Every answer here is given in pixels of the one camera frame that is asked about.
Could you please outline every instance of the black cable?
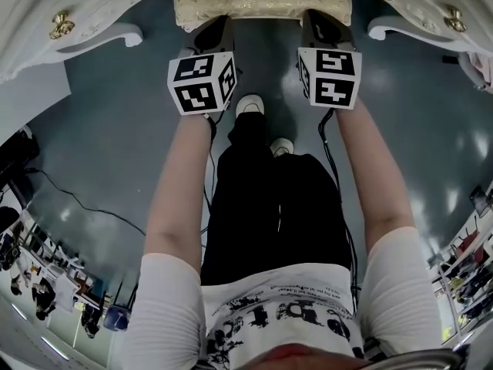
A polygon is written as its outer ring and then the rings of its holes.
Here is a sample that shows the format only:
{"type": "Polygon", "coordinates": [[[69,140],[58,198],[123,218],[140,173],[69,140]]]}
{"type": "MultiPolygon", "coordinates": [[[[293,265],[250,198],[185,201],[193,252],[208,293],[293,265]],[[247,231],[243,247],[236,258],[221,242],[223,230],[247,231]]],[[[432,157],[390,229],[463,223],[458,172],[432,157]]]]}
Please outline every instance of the black cable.
{"type": "Polygon", "coordinates": [[[212,147],[209,149],[209,156],[210,156],[210,161],[213,164],[213,184],[210,189],[210,196],[214,196],[214,183],[216,182],[216,164],[214,163],[214,158],[213,158],[213,149],[212,147]]]}
{"type": "Polygon", "coordinates": [[[2,201],[3,201],[3,196],[4,196],[7,192],[9,192],[10,190],[12,190],[12,188],[11,188],[11,187],[8,187],[8,189],[7,189],[6,191],[4,191],[4,190],[0,190],[0,204],[1,204],[1,203],[2,203],[2,201]]]}
{"type": "Polygon", "coordinates": [[[138,230],[141,233],[141,235],[143,235],[143,236],[146,235],[146,232],[144,230],[142,230],[140,227],[136,226],[134,223],[130,222],[128,219],[126,219],[124,217],[120,217],[118,214],[115,214],[115,213],[113,213],[111,211],[107,211],[107,210],[100,210],[99,208],[89,208],[89,207],[86,207],[84,204],[82,204],[80,202],[80,200],[77,198],[77,196],[73,192],[70,192],[69,190],[64,190],[64,189],[59,188],[56,185],[56,183],[54,183],[53,180],[49,177],[49,175],[47,173],[45,173],[43,170],[38,170],[36,168],[29,168],[29,169],[24,170],[24,172],[25,172],[25,174],[34,174],[34,173],[41,173],[41,174],[43,174],[46,177],[46,179],[50,182],[51,185],[53,185],[58,191],[60,191],[62,193],[66,193],[66,194],[72,196],[75,199],[75,201],[77,203],[79,203],[79,206],[82,207],[84,210],[92,211],[94,213],[102,213],[102,214],[112,215],[115,218],[118,218],[118,219],[122,220],[123,222],[129,224],[134,229],[138,230]]]}
{"type": "MultiPolygon", "coordinates": [[[[332,117],[334,114],[334,109],[331,108],[327,111],[325,116],[322,118],[320,123],[318,124],[318,134],[320,135],[320,138],[322,139],[322,143],[324,146],[324,152],[325,156],[327,157],[327,160],[329,161],[330,168],[332,169],[332,174],[334,175],[334,179],[336,181],[336,188],[337,192],[339,194],[339,201],[340,201],[340,211],[343,215],[344,219],[344,212],[342,210],[342,195],[340,193],[340,182],[339,182],[339,173],[337,172],[337,166],[334,161],[334,158],[332,157],[332,154],[330,153],[329,145],[327,142],[327,137],[325,135],[325,125],[329,121],[329,119],[332,117]]],[[[351,232],[349,230],[349,227],[347,226],[346,220],[344,219],[344,229],[346,231],[346,238],[347,242],[349,243],[350,246],[350,251],[351,251],[351,293],[353,295],[353,309],[354,312],[356,312],[356,307],[357,307],[357,291],[360,290],[357,286],[357,256],[356,256],[356,248],[354,247],[354,241],[353,237],[351,236],[351,232]]]]}
{"type": "MultiPolygon", "coordinates": [[[[226,110],[224,109],[223,111],[221,111],[221,114],[219,115],[219,118],[217,119],[216,122],[214,122],[214,120],[210,117],[207,118],[207,120],[210,123],[210,129],[211,129],[212,133],[214,133],[214,136],[211,136],[210,148],[209,148],[210,161],[213,165],[213,183],[212,183],[211,190],[210,190],[211,199],[214,197],[214,189],[215,189],[214,184],[216,182],[216,163],[214,162],[214,158],[213,158],[213,142],[214,142],[214,138],[216,137],[217,125],[219,124],[219,122],[221,122],[221,119],[223,118],[223,115],[224,115],[224,111],[226,111],[226,110]]],[[[207,191],[206,191],[205,186],[203,188],[203,196],[206,198],[207,209],[209,210],[209,217],[210,217],[210,212],[212,210],[212,204],[210,203],[209,197],[207,196],[207,191]]],[[[208,228],[209,228],[208,226],[204,227],[200,231],[200,235],[207,232],[208,228]]]]}

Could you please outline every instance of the white t-shirt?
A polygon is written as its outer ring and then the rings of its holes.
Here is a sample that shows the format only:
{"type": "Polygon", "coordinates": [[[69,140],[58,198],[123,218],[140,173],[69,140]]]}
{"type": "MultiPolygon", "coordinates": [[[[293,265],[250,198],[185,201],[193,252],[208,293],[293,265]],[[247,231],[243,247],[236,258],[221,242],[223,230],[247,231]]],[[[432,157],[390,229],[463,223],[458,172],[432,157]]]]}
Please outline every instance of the white t-shirt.
{"type": "Polygon", "coordinates": [[[413,227],[374,245],[357,317],[350,273],[336,264],[295,264],[201,287],[184,261],[147,254],[122,364],[189,370],[201,360],[235,369],[290,343],[362,357],[362,336],[394,353],[440,347],[438,304],[413,227]]]}

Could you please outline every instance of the white sleeve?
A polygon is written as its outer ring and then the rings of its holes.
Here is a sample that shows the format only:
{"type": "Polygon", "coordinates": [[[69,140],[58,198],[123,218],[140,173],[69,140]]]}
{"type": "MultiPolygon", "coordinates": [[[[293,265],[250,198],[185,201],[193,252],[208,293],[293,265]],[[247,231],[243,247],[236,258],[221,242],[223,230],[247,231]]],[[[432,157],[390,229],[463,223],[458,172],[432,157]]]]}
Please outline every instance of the white sleeve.
{"type": "Polygon", "coordinates": [[[363,336],[385,352],[441,347],[438,302],[414,227],[391,231],[371,249],[357,316],[363,336]]]}
{"type": "Polygon", "coordinates": [[[200,276],[167,254],[142,259],[139,289],[123,346],[125,370],[190,370],[205,336],[200,276]]]}

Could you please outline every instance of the shoe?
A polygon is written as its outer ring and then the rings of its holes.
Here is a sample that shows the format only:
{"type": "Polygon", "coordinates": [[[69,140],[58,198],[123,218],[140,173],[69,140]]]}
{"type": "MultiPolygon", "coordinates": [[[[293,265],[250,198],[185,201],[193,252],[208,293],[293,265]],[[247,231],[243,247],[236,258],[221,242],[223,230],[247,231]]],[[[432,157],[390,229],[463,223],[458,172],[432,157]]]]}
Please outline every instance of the shoe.
{"type": "Polygon", "coordinates": [[[261,113],[264,114],[263,101],[258,95],[246,95],[236,106],[236,117],[241,113],[261,113]]]}
{"type": "Polygon", "coordinates": [[[277,140],[274,140],[272,144],[270,144],[270,150],[272,151],[274,157],[279,157],[281,155],[284,155],[285,153],[293,154],[294,145],[288,139],[280,137],[277,140]]]}

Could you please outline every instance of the person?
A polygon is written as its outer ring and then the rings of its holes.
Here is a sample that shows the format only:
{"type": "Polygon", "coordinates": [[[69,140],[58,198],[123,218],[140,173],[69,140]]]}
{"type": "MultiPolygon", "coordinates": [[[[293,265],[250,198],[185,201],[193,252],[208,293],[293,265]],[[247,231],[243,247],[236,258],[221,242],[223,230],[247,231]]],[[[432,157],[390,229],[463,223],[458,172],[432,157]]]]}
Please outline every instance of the person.
{"type": "Polygon", "coordinates": [[[102,317],[102,308],[94,308],[86,304],[84,311],[82,312],[82,317],[80,318],[80,323],[86,331],[87,337],[94,338],[96,333],[99,331],[99,320],[102,317]]]}
{"type": "Polygon", "coordinates": [[[185,116],[150,208],[125,369],[351,370],[364,338],[387,355],[439,348],[438,305],[404,179],[365,105],[337,110],[364,215],[367,270],[354,313],[339,193],[287,139],[265,144],[243,97],[217,167],[201,266],[211,128],[185,116]]]}
{"type": "Polygon", "coordinates": [[[10,231],[6,231],[3,234],[2,246],[0,247],[0,268],[4,271],[8,271],[12,268],[13,264],[18,262],[18,258],[21,254],[19,249],[18,240],[21,232],[24,231],[24,224],[19,221],[12,229],[12,235],[10,231]]]}
{"type": "Polygon", "coordinates": [[[42,278],[39,284],[32,285],[32,300],[36,303],[36,317],[40,321],[55,310],[55,291],[48,280],[42,278]]]}
{"type": "Polygon", "coordinates": [[[29,288],[29,282],[31,280],[31,274],[28,271],[22,270],[22,265],[17,260],[15,262],[17,264],[18,269],[21,271],[21,274],[18,274],[17,277],[13,277],[10,281],[10,290],[14,294],[14,296],[20,296],[22,294],[21,291],[21,278],[24,281],[24,285],[26,288],[29,288]]]}
{"type": "Polygon", "coordinates": [[[0,207],[0,232],[7,230],[18,219],[18,212],[12,207],[0,207]]]}

